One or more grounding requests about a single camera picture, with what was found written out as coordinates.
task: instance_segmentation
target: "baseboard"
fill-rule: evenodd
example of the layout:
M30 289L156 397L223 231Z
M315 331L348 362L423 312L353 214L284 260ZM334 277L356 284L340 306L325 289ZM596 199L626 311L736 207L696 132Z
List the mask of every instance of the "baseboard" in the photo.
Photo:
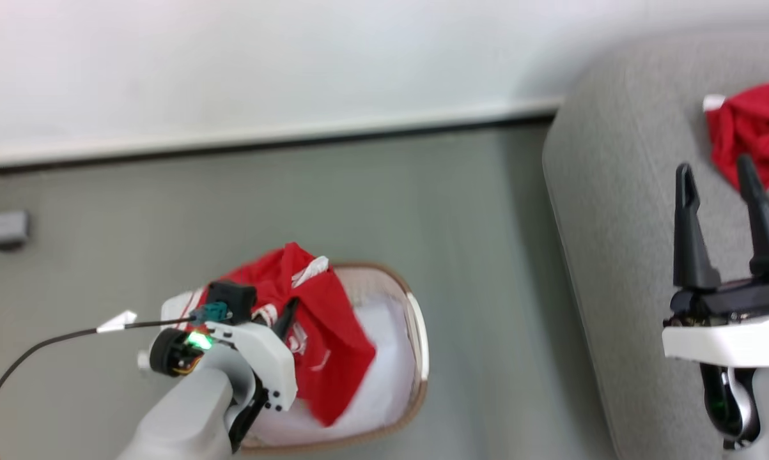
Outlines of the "baseboard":
M411 116L368 117L312 125L249 128L170 137L4 145L0 146L0 169L27 169L53 164L82 164L123 158L130 160L137 157L164 157L207 151L248 150L269 148L277 144L332 142L441 131L547 117L554 114L562 102L562 97L550 97L513 105L485 105Z

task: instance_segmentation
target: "gray sofa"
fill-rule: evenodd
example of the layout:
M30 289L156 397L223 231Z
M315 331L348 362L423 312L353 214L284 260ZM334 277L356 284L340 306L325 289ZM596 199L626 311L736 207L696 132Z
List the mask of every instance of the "gray sofa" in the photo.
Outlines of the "gray sofa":
M586 73L557 113L545 176L606 412L622 460L709 460L695 364L662 355L674 170L688 161L723 279L749 276L747 212L709 161L703 96L769 81L769 28L650 39Z

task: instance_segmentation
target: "white tag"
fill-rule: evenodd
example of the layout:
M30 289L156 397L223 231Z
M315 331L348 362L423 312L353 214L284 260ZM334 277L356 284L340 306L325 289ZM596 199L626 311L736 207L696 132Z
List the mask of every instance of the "white tag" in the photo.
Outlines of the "white tag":
M97 328L97 333L102 334L104 332L122 331L126 328L127 324L133 323L137 319L137 314L131 310L126 310L118 316L111 318L109 321L101 324Z
M710 112L719 110L725 102L725 96L721 94L709 94L703 99L703 111Z

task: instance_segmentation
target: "white wall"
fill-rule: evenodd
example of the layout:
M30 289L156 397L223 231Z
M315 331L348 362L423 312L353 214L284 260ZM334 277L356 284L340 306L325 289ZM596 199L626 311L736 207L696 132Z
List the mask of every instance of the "white wall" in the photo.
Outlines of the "white wall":
M613 43L769 0L1 0L0 165L551 110Z

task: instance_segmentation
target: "laundry basket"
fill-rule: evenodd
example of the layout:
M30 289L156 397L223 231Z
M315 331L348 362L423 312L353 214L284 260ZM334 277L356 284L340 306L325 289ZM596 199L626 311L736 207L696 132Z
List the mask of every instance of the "laundry basket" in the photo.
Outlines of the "laundry basket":
M375 358L350 404L332 425L317 422L303 399L296 399L287 411L262 410L243 440L245 454L290 454L360 443L401 430L419 413L428 386L428 338L421 309L407 283L380 264L331 267L359 326L376 349ZM202 291L167 300L162 319L185 316Z
M424 397L427 394L429 376L429 349L427 330L416 297L410 291L410 286L392 269L380 264L366 262L334 264L334 271L341 281L347 297L349 297L357 317L363 317L366 309L374 309L381 306L382 300L392 308L394 314L403 315L404 319L404 345L410 353L410 367L407 369L409 379L405 382L405 397L399 405L401 407L387 408L390 413L395 411L396 416L391 417L387 423L346 436L327 436L321 439L320 433L325 430L312 430L302 434L302 442L275 442L274 430L279 434L284 430L286 440L291 440L291 422L293 417L303 417L306 414L305 407L299 411L291 410L288 413L274 413L263 411L256 419L252 430L243 442L245 454L291 454L312 449L329 449L352 445L353 443L373 440L395 431L401 430L413 417L419 413Z

